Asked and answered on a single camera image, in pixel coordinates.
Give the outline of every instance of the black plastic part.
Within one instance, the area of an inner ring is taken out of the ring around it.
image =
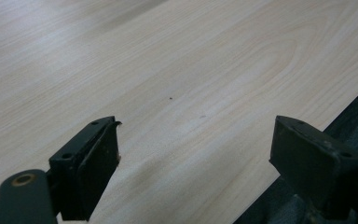
[[[57,223],[44,171],[23,171],[2,183],[0,187],[0,224],[4,223]]]
[[[55,212],[63,220],[89,220],[119,163],[115,117],[87,125],[50,159]]]
[[[270,162],[325,218],[346,219],[358,179],[358,153],[309,124],[276,118]]]

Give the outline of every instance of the wood grain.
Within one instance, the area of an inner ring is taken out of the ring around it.
[[[277,177],[276,115],[358,94],[358,1],[0,1],[0,183],[115,115],[90,223],[231,223]]]

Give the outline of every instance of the table surface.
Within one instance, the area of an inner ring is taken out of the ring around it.
[[[90,223],[231,223],[278,176],[276,115],[358,94],[358,1],[0,1],[0,183],[114,115]]]

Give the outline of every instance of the dark floor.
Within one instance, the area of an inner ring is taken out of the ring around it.
[[[358,151],[358,97],[324,132]],[[311,214],[301,198],[279,177],[235,222],[242,223],[346,224],[358,223],[358,220],[353,211],[345,221],[325,220],[319,215]]]

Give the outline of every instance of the light wood surface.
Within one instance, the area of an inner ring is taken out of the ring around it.
[[[115,115],[90,223],[231,223],[277,177],[276,115],[358,94],[358,0],[0,1],[0,184]]]

